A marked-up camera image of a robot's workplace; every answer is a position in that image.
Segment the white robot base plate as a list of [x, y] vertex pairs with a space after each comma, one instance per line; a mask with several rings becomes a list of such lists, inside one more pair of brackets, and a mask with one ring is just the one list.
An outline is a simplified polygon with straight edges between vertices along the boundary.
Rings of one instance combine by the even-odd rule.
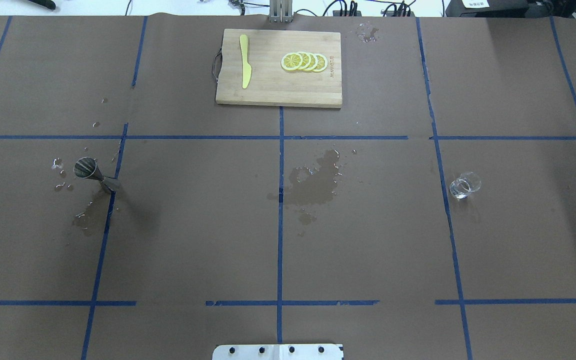
[[215, 347], [213, 360], [343, 360], [341, 344], [224, 344]]

